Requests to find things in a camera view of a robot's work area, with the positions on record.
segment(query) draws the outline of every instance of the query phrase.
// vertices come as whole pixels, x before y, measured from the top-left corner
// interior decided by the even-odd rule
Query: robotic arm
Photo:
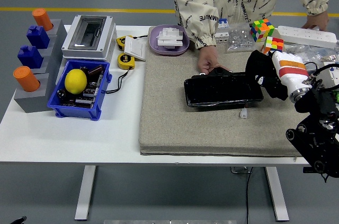
[[[330,64],[308,75],[297,56],[254,51],[248,59],[246,75],[254,77],[271,97],[282,100],[289,97],[297,112],[309,113],[296,129],[286,131],[287,139],[311,165],[304,168],[304,173],[339,177],[339,142],[335,138],[339,133],[339,111],[332,93],[339,86],[324,88],[317,78],[321,71],[331,67],[339,65]]]

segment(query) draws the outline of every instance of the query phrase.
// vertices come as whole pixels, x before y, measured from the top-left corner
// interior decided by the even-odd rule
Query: hand
[[[201,73],[209,74],[214,68],[223,67],[218,62],[218,51],[215,46],[207,46],[200,49],[198,69]]]
[[[326,31],[328,22],[329,18],[327,11],[324,11],[318,15],[307,16],[307,22],[301,28],[313,29],[318,26],[321,31]]]

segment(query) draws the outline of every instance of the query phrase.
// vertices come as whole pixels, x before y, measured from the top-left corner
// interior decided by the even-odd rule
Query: floor
[[[49,12],[52,19],[71,24],[83,8],[172,10],[173,0],[0,0],[0,121],[17,86],[12,76],[20,65],[16,55],[28,44],[27,27],[34,24],[32,8],[64,8]],[[277,12],[303,12],[297,0],[278,0]],[[329,13],[339,13],[330,0]],[[176,24],[173,13],[113,13],[118,25]],[[302,16],[274,16],[273,25],[302,26]],[[339,34],[339,18],[328,29]],[[74,215],[84,166],[0,164],[0,223],[27,216],[31,223],[75,223]],[[278,167],[290,217],[289,223],[337,223],[339,180],[303,174],[302,167]],[[87,223],[104,220],[246,220],[247,175],[229,167],[100,166],[96,172]],[[255,167],[249,183],[249,222],[275,223],[264,168]]]

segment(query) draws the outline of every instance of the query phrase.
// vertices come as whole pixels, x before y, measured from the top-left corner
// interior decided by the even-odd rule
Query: white table
[[[117,26],[118,36],[148,34],[149,26]],[[146,38],[139,39],[146,44]],[[117,87],[121,70],[115,47],[108,89]],[[139,151],[139,124],[145,63],[123,79],[121,90],[106,95],[99,121],[57,118],[54,111],[25,113],[12,99],[0,124],[0,162],[2,163],[79,163],[85,171],[76,219],[87,219],[96,165],[104,164],[180,164],[266,167],[277,220],[288,220],[276,166],[308,165],[304,158],[232,156],[142,156]]]

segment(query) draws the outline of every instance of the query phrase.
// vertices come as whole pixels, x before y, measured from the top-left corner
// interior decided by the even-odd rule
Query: table leg
[[[278,177],[276,167],[266,167],[267,180],[269,182],[271,197],[274,206],[275,218],[277,221],[289,221],[285,199]]]
[[[91,194],[95,175],[95,165],[86,165],[83,181],[81,183],[78,205],[75,212],[75,220],[87,220],[90,208]]]

